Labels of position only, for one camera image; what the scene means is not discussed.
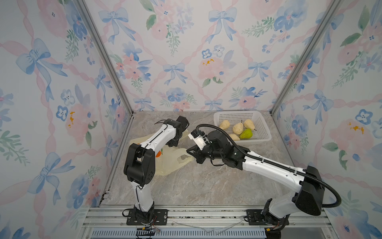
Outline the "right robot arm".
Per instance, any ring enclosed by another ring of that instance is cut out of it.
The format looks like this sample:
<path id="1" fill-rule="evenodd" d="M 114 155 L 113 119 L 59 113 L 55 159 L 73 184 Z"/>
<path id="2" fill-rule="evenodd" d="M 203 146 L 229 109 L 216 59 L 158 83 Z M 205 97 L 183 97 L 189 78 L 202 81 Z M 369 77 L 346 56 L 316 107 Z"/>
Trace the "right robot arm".
<path id="1" fill-rule="evenodd" d="M 220 159 L 229 167 L 260 174 L 289 188 L 288 194 L 267 200 L 259 221 L 276 225 L 296 212 L 321 215 L 325 189 L 318 183 L 321 176 L 315 167 L 303 169 L 264 158 L 247 148 L 234 146 L 218 130 L 210 132 L 199 149 L 204 158 Z"/>

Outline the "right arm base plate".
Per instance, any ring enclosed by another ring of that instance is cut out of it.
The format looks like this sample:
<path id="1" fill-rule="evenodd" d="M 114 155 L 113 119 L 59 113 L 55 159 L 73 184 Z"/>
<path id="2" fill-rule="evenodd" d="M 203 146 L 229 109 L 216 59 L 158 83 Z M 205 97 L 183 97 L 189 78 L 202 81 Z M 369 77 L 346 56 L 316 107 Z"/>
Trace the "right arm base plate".
<path id="1" fill-rule="evenodd" d="M 248 222 L 250 226 L 280 227 L 282 225 L 289 225 L 288 219 L 279 219 L 270 213 L 263 213 L 263 210 L 260 209 L 246 210 L 246 216 L 244 217 L 244 220 Z"/>

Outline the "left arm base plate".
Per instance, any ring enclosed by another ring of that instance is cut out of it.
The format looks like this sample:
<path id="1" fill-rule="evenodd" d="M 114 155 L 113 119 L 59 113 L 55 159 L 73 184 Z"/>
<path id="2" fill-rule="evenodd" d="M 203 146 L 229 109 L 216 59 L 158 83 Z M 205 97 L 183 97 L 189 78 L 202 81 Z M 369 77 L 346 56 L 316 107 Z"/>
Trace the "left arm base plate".
<path id="1" fill-rule="evenodd" d="M 128 226 L 165 226 L 168 220 L 168 210 L 166 209 L 150 209 L 148 212 L 142 212 L 136 208 L 127 209 L 122 215 L 126 218 Z"/>

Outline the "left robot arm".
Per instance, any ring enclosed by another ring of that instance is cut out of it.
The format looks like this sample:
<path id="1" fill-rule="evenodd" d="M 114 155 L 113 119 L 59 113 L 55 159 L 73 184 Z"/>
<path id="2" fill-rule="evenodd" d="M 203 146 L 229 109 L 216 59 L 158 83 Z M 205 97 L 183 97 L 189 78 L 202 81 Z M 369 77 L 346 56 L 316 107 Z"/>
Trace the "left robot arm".
<path id="1" fill-rule="evenodd" d="M 155 158 L 164 146 L 177 146 L 190 124 L 183 116 L 176 120 L 163 119 L 159 123 L 161 127 L 151 137 L 142 143 L 133 143 L 128 148 L 123 173 L 131 183 L 135 196 L 134 207 L 126 215 L 126 224 L 130 226 L 152 225 L 155 216 L 167 212 L 155 210 L 151 196 L 150 182 L 156 171 Z"/>

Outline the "yellow plastic bag fruit print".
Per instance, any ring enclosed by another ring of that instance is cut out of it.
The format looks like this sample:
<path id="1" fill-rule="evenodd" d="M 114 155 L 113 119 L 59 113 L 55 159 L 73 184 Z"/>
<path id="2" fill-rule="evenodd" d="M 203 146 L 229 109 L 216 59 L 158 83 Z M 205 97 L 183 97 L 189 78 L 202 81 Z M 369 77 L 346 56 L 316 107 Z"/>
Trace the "yellow plastic bag fruit print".
<path id="1" fill-rule="evenodd" d="M 165 145 L 156 154 L 155 176 L 167 176 L 193 160 L 194 158 L 187 153 L 185 148 Z"/>

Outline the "green pear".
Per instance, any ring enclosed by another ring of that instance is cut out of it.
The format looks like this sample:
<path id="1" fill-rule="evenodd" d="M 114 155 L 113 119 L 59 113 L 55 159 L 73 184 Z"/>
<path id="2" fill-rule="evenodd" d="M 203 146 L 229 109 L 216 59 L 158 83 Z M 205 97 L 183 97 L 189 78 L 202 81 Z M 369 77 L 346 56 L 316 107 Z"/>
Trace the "green pear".
<path id="1" fill-rule="evenodd" d="M 253 132 L 250 128 L 245 129 L 239 136 L 241 140 L 250 139 L 253 136 Z"/>

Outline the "beige pear front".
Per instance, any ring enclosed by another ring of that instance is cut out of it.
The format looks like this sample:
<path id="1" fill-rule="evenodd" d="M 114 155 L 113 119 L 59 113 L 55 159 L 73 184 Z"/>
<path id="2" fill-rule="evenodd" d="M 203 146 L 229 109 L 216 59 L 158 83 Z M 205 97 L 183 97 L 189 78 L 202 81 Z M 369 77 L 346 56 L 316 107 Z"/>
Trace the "beige pear front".
<path id="1" fill-rule="evenodd" d="M 240 137 L 236 134 L 230 134 L 229 135 L 234 141 L 239 141 L 240 140 Z"/>

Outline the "beige pear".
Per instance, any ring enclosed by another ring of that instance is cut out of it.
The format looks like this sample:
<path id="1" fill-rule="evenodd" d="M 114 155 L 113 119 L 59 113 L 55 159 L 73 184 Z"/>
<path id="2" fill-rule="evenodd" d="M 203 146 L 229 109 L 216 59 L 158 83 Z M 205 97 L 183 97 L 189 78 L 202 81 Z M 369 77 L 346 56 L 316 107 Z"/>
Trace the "beige pear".
<path id="1" fill-rule="evenodd" d="M 255 124 L 251 119 L 247 119 L 243 123 L 244 127 L 250 130 L 256 130 Z"/>
<path id="2" fill-rule="evenodd" d="M 228 120 L 224 120 L 220 123 L 219 128 L 222 130 L 226 130 L 230 127 L 230 122 Z"/>
<path id="3" fill-rule="evenodd" d="M 239 141 L 240 140 L 240 137 L 236 134 L 230 134 L 229 135 L 234 141 Z"/>
<path id="4" fill-rule="evenodd" d="M 239 122 L 237 124 L 235 124 L 232 128 L 232 131 L 236 134 L 236 135 L 240 135 L 243 133 L 244 131 L 244 125 L 243 123 Z"/>

